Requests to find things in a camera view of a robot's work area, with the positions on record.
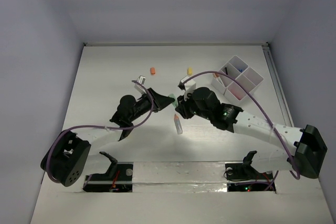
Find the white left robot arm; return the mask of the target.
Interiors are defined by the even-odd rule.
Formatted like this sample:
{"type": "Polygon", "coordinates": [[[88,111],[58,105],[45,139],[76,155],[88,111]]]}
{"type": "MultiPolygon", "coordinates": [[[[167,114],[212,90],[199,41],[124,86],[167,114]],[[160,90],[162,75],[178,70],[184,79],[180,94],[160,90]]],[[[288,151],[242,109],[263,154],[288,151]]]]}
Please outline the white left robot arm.
{"type": "MultiPolygon", "coordinates": [[[[174,103],[175,99],[148,88],[139,99],[125,95],[110,119],[122,129],[123,140],[134,129],[133,121],[150,112],[159,112],[174,103]]],[[[71,130],[62,131],[41,161],[40,168],[65,187],[73,185],[82,174],[91,144],[71,130]]]]}

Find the yellow highlighter cap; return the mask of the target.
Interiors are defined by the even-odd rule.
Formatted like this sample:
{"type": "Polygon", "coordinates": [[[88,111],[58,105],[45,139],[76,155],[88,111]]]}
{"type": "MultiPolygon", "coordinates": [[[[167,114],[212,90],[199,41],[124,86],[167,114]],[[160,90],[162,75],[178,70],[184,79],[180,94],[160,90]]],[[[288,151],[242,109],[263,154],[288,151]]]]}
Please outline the yellow highlighter cap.
{"type": "Polygon", "coordinates": [[[193,74],[193,69],[192,68],[187,68],[187,75],[191,76],[193,74]]]}

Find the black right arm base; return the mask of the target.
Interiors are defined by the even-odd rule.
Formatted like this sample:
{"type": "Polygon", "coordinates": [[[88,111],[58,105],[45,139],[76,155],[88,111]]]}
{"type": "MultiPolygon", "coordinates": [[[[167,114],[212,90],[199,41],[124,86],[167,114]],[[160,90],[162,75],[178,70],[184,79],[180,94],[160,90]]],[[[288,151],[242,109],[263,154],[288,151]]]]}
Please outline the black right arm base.
{"type": "Polygon", "coordinates": [[[250,151],[240,163],[226,163],[224,178],[228,192],[276,192],[272,173],[259,173],[252,166],[252,159],[257,151],[250,151]]]}

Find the grey orange-tip marker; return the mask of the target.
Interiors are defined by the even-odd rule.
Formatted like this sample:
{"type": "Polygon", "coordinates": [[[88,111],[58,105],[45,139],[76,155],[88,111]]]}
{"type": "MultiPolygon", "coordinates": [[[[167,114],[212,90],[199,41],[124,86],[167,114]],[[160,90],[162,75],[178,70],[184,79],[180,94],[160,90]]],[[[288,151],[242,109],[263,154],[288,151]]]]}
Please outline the grey orange-tip marker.
{"type": "Polygon", "coordinates": [[[181,121],[180,121],[179,117],[177,116],[177,114],[174,114],[174,124],[175,124],[175,127],[176,127],[177,134],[178,135],[182,134],[183,129],[182,129],[181,121]]]}

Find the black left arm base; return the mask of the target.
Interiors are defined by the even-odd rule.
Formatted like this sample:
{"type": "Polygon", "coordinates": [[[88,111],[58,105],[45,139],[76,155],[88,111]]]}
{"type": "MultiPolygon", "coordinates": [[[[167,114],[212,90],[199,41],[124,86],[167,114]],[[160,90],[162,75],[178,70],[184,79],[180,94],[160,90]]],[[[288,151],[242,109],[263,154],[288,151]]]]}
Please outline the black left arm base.
{"type": "Polygon", "coordinates": [[[82,190],[87,193],[131,193],[133,191],[133,163],[119,163],[106,152],[99,152],[110,161],[104,173],[85,177],[82,190]]]}

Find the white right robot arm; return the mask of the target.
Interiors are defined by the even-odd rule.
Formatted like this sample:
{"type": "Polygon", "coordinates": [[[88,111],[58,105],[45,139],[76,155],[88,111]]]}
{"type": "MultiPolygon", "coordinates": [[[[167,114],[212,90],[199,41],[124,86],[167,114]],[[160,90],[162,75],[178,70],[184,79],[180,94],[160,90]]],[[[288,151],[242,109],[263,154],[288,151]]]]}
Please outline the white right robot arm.
{"type": "Polygon", "coordinates": [[[248,152],[241,162],[241,171],[248,178],[273,170],[288,170],[298,175],[317,179],[328,150],[320,132],[312,125],[304,129],[273,124],[252,115],[242,108],[221,103],[209,88],[197,88],[177,98],[178,112],[184,119],[199,116],[223,131],[248,136],[277,147],[261,155],[248,152]]]}

